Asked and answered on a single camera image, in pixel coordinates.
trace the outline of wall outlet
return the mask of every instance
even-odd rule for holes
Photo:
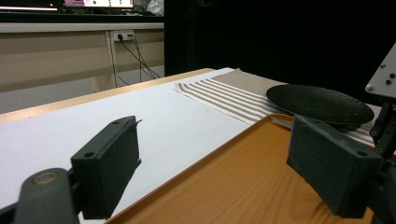
[[[114,41],[120,41],[119,35],[122,35],[122,41],[132,40],[132,35],[134,34],[134,30],[117,30],[113,32]]]

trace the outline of striped towel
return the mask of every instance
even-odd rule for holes
[[[235,69],[230,73],[194,83],[176,83],[176,90],[197,102],[251,125],[267,115],[285,113],[276,108],[276,105],[269,102],[266,97],[266,92],[271,87],[282,84],[286,83]],[[337,129],[352,139],[373,147],[373,138],[369,135],[369,131],[373,127],[381,107],[368,106],[375,113],[375,118],[372,121],[364,123],[360,127],[344,125]]]

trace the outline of black round pad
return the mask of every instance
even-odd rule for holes
[[[367,104],[339,91],[286,84],[274,86],[266,94],[280,109],[330,124],[363,124],[374,118]]]

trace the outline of black background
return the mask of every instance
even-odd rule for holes
[[[165,1],[165,74],[240,68],[381,104],[364,88],[396,41],[395,1],[263,2]]]

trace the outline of orange tray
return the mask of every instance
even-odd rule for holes
[[[286,164],[289,141],[267,116],[107,223],[371,223],[334,216]]]

